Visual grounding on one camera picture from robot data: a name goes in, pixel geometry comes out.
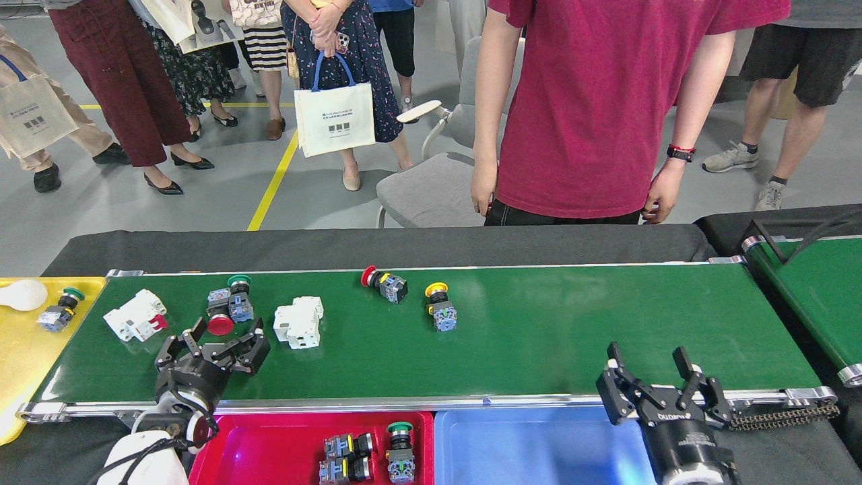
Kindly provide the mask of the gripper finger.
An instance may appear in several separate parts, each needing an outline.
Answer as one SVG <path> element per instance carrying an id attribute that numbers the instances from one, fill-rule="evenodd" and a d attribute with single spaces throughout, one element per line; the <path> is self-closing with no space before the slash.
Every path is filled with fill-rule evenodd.
<path id="1" fill-rule="evenodd" d="M 170 335 L 170 337 L 167 337 L 156 356 L 157 371 L 161 371 L 161 369 L 167 366 L 174 366 L 178 362 L 182 350 L 190 351 L 193 357 L 202 355 L 198 339 L 202 337 L 206 329 L 207 323 L 204 322 L 203 317 L 200 317 L 190 329 L 185 329 L 180 335 Z"/>
<path id="2" fill-rule="evenodd" d="M 263 320 L 257 319 L 245 335 L 228 343 L 206 344 L 205 359 L 225 371 L 256 375 L 270 349 L 263 331 Z"/>
<path id="3" fill-rule="evenodd" d="M 612 342 L 607 347 L 607 364 L 597 379 L 601 401 L 612 424 L 621 424 L 638 411 L 645 401 L 662 410 L 664 401 L 652 385 L 634 377 L 625 367 L 619 345 Z"/>
<path id="4" fill-rule="evenodd" d="M 694 393 L 700 392 L 705 400 L 705 414 L 721 424 L 729 424 L 731 410 L 720 381 L 714 377 L 706 377 L 701 368 L 690 361 L 684 347 L 677 347 L 672 356 L 678 374 L 686 381 L 686 386 L 677 398 L 676 408 L 680 411 L 688 411 L 693 406 Z"/>

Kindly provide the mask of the person's left hand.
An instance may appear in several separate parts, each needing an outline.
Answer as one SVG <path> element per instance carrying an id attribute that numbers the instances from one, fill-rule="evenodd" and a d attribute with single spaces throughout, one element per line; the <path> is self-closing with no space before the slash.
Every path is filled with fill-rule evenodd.
<path id="1" fill-rule="evenodd" d="M 645 224 L 660 224 L 676 206 L 681 181 L 687 162 L 668 158 L 655 175 L 642 210 Z"/>

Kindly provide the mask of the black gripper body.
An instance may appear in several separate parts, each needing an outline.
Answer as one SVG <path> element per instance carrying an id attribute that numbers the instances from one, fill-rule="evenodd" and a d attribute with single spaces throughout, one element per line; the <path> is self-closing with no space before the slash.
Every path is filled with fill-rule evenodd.
<path id="1" fill-rule="evenodd" d="M 202 356 L 184 356 L 160 369 L 156 379 L 156 401 L 168 393 L 169 374 L 174 378 L 179 393 L 184 396 L 194 394 L 205 402 L 207 410 L 214 411 L 228 386 L 231 372 Z"/>
<path id="2" fill-rule="evenodd" d="M 695 404 L 683 412 L 640 405 L 644 445 L 657 481 L 729 481 L 723 463 L 727 450 L 718 447 L 706 416 Z"/>

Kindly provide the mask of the person's right hand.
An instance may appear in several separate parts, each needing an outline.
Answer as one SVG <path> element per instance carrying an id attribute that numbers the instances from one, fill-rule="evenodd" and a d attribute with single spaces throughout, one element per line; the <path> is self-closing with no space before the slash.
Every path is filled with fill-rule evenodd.
<path id="1" fill-rule="evenodd" d="M 498 184 L 498 159 L 476 156 L 471 178 L 471 200 L 474 211 L 483 217 L 488 215 Z"/>

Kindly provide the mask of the person's hand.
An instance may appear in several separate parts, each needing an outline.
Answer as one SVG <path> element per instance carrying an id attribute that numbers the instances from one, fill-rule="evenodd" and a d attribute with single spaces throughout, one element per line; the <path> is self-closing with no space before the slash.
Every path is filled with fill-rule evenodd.
<path id="1" fill-rule="evenodd" d="M 347 11 L 351 1 L 332 1 L 321 7 L 312 16 L 310 29 L 314 33 L 315 46 L 323 50 L 326 57 L 333 57 L 336 51 L 337 34 L 339 22 L 342 15 Z"/>

